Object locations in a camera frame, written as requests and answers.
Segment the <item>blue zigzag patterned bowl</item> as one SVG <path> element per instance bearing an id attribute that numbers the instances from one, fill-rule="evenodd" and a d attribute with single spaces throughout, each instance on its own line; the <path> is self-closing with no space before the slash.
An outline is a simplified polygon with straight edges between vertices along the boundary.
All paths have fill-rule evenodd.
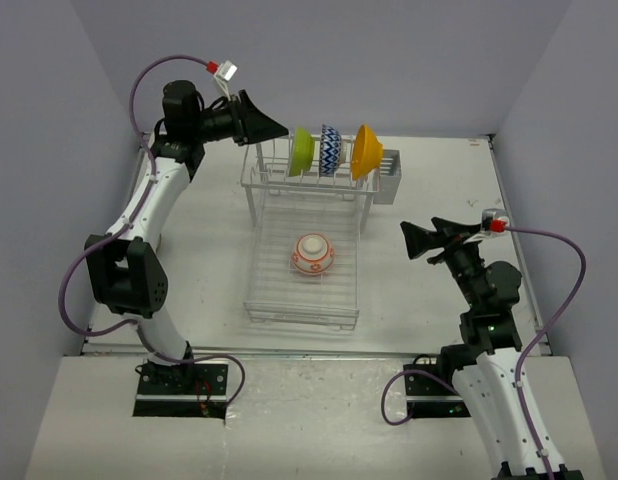
<path id="1" fill-rule="evenodd" d="M 319 175 L 332 176 L 340 166 L 342 136 L 332 126 L 323 124 L 320 136 Z"/>

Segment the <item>yellow plastic bowl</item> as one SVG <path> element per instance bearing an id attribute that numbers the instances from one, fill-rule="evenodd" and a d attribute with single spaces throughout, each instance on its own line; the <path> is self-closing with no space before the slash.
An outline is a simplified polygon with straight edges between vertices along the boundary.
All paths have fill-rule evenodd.
<path id="1" fill-rule="evenodd" d="M 383 145 L 368 125 L 361 125 L 353 144 L 350 162 L 351 178 L 357 181 L 379 168 L 382 158 Z"/>

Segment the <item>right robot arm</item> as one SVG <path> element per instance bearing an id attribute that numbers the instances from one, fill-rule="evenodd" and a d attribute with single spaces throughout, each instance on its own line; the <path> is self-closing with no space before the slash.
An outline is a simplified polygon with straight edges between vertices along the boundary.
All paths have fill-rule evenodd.
<path id="1" fill-rule="evenodd" d="M 443 263 L 469 308 L 460 316 L 462 342 L 441 349 L 431 380 L 459 396 L 487 451 L 496 479 L 580 479 L 545 427 L 525 360 L 546 334 L 524 344 L 512 309 L 520 300 L 522 274 L 506 261 L 485 263 L 480 243 L 514 232 L 508 214 L 488 209 L 477 224 L 434 217 L 432 229 L 400 224 L 407 254 Z"/>

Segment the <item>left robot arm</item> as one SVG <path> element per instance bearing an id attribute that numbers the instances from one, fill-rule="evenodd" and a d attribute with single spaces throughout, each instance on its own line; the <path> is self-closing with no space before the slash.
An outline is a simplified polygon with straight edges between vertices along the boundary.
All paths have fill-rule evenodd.
<path id="1" fill-rule="evenodd" d="M 168 277 L 157 253 L 163 226 L 205 155 L 204 146 L 227 138 L 251 145 L 287 135 L 245 91 L 205 105 L 195 85 L 176 80 L 163 88 L 164 116 L 154 129 L 151 159 L 120 218 L 85 243 L 95 300 L 132 322 L 150 352 L 152 372 L 184 393 L 197 379 L 190 344 L 177 331 L 165 301 Z"/>

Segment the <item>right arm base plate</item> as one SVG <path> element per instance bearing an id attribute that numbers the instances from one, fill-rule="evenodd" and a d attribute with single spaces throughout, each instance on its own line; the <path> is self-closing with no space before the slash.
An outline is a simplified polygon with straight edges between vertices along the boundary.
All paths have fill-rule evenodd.
<path id="1" fill-rule="evenodd" d="M 406 404 L 412 419 L 468 418 L 469 411 L 458 396 L 427 376 L 404 379 Z"/>

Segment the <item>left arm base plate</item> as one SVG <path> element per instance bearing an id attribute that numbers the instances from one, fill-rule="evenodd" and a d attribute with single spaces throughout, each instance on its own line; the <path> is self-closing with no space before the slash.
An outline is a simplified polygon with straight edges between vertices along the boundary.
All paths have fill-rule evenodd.
<path id="1" fill-rule="evenodd" d="M 134 417 L 225 419 L 227 362 L 173 367 L 145 362 L 135 372 Z"/>

